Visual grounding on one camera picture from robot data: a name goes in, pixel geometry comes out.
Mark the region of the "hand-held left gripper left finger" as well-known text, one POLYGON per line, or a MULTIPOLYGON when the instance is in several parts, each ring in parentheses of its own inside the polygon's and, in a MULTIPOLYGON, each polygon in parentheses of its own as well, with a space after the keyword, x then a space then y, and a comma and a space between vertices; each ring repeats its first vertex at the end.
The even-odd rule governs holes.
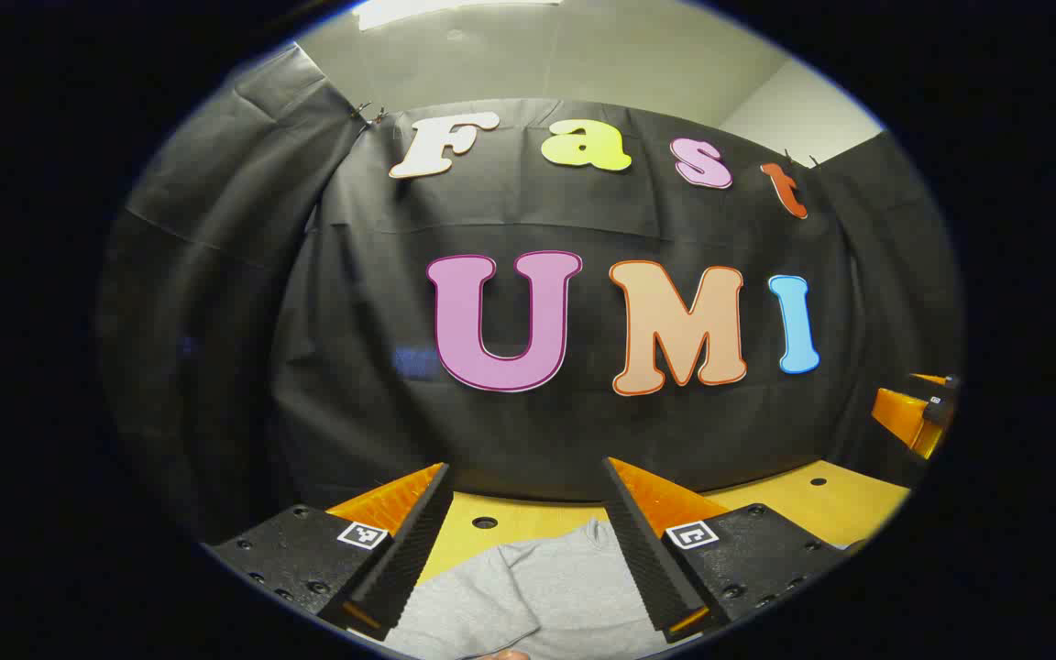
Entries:
POLYGON ((286 506, 206 550, 254 588, 381 642, 397 627, 453 501, 446 463, 332 507, 286 506))

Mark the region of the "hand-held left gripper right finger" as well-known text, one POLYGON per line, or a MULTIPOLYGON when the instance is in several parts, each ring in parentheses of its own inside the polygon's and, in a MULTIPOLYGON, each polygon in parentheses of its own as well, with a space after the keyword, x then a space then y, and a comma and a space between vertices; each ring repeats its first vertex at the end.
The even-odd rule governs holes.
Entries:
POLYGON ((612 533, 668 643, 770 610, 852 554, 762 502, 729 509, 615 456, 603 468, 612 533))

